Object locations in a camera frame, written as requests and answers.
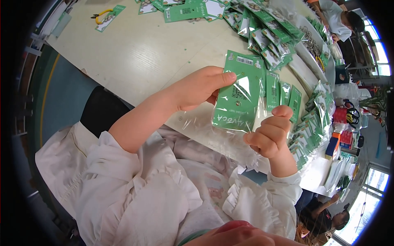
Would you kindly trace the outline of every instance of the pliers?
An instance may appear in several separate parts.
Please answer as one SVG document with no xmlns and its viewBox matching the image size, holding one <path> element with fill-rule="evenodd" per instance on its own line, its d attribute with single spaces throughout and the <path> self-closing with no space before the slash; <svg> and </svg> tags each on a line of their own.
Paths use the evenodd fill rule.
<svg viewBox="0 0 394 246">
<path fill-rule="evenodd" d="M 99 13 L 99 14 L 94 14 L 91 18 L 92 18 L 92 19 L 96 19 L 97 25 L 100 25 L 100 24 L 102 24 L 102 22 L 98 20 L 98 19 L 99 19 L 99 16 L 100 16 L 100 15 L 103 15 L 103 14 L 105 14 L 105 13 L 107 13 L 107 12 L 112 12 L 112 11 L 113 11 L 113 9 L 107 9 L 107 10 L 105 10 L 105 11 Z"/>
</svg>

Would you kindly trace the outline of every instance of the person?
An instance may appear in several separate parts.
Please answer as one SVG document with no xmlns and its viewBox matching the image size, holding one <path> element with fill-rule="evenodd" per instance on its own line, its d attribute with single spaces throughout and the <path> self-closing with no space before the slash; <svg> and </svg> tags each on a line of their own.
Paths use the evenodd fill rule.
<svg viewBox="0 0 394 246">
<path fill-rule="evenodd" d="M 269 160 L 261 186 L 231 168 L 234 161 L 162 126 L 174 112 L 214 104 L 218 89 L 236 79 L 223 68 L 204 67 L 101 133 L 89 149 L 76 203 L 86 245 L 300 245 L 294 205 L 301 177 L 286 145 L 291 108 L 274 108 L 243 136 Z"/>
<path fill-rule="evenodd" d="M 324 26 L 330 30 L 334 42 L 345 42 L 352 32 L 359 33 L 365 29 L 361 17 L 353 11 L 343 11 L 332 0 L 308 0 L 312 9 L 322 20 Z"/>
<path fill-rule="evenodd" d="M 344 210 L 331 216 L 328 207 L 339 199 L 335 194 L 329 201 L 322 203 L 313 195 L 311 201 L 299 212 L 299 220 L 303 226 L 314 235 L 324 234 L 332 229 L 342 230 L 349 222 L 349 203 L 344 206 Z"/>
</svg>

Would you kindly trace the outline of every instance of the white table surface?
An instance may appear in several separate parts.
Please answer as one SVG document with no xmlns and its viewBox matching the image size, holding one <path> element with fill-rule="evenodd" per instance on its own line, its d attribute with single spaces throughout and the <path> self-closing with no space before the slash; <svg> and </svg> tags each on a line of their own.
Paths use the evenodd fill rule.
<svg viewBox="0 0 394 246">
<path fill-rule="evenodd" d="M 117 4 L 126 8 L 104 32 L 95 30 L 95 20 L 90 17 Z M 299 14 L 315 18 L 301 0 L 295 0 L 295 5 Z M 166 24 L 162 12 L 138 15 L 138 11 L 139 4 L 132 0 L 80 0 L 74 4 L 72 19 L 61 35 L 50 35 L 47 42 L 78 69 L 133 106 L 202 67 L 223 67 L 227 50 L 251 54 L 247 42 L 224 20 Z M 304 114 L 308 96 L 300 82 L 289 66 L 276 72 L 282 81 L 301 91 L 300 115 Z M 229 140 L 226 133 L 210 127 L 212 110 L 211 104 L 203 103 L 193 111 L 175 113 L 165 124 L 230 158 L 246 162 L 244 153 L 249 147 L 241 137 Z M 321 186 L 329 165 L 328 161 L 317 161 L 303 170 L 301 187 L 332 196 L 323 192 Z M 267 160 L 259 163 L 259 171 L 269 171 Z"/>
</svg>

